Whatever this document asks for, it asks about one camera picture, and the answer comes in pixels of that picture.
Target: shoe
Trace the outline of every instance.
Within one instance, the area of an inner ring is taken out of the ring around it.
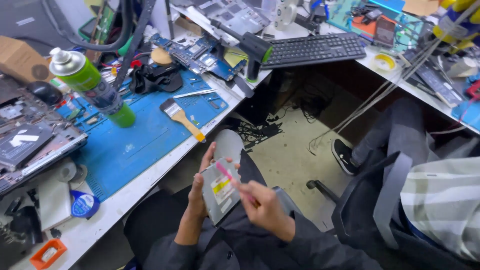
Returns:
[[[346,146],[340,139],[332,141],[332,153],[344,172],[348,175],[356,175],[358,173],[358,167],[350,161],[352,149]]]

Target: hand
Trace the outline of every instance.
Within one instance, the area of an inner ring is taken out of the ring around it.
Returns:
[[[283,212],[275,191],[250,181],[240,184],[232,181],[240,191],[240,198],[251,223],[270,231],[283,241],[290,242],[295,236],[295,221]]]
[[[188,207],[187,212],[194,218],[205,218],[208,213],[205,208],[205,203],[202,197],[202,187],[204,186],[204,177],[200,174],[203,170],[208,168],[212,162],[214,162],[213,154],[215,153],[216,142],[213,142],[202,158],[200,163],[200,170],[193,177],[192,190],[188,194]],[[231,158],[225,158],[227,162],[232,162]],[[235,164],[235,169],[239,169],[240,164]]]

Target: black keyboard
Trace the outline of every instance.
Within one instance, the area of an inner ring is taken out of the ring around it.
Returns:
[[[359,59],[367,56],[360,37],[352,32],[270,41],[273,52],[262,69]]]

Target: pink brush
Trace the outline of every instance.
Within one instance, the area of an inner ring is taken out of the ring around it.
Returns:
[[[216,169],[219,170],[230,181],[232,181],[232,180],[236,181],[235,179],[233,179],[233,177],[230,175],[230,173],[228,173],[228,171],[225,169],[225,167],[223,167],[223,165],[220,162],[218,162],[218,161],[215,162],[215,166],[216,166]],[[247,198],[253,203],[253,206],[255,206],[255,208],[258,208],[260,206],[260,203],[254,197],[252,197],[250,194],[245,193],[245,192],[243,192],[243,194],[245,194],[247,196]]]

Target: black jacket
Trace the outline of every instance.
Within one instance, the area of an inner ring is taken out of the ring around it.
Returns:
[[[363,251],[322,233],[299,213],[291,214],[295,237],[285,243],[251,224],[239,206],[219,228],[205,219],[197,245],[175,243],[175,233],[160,238],[143,269],[381,269]]]

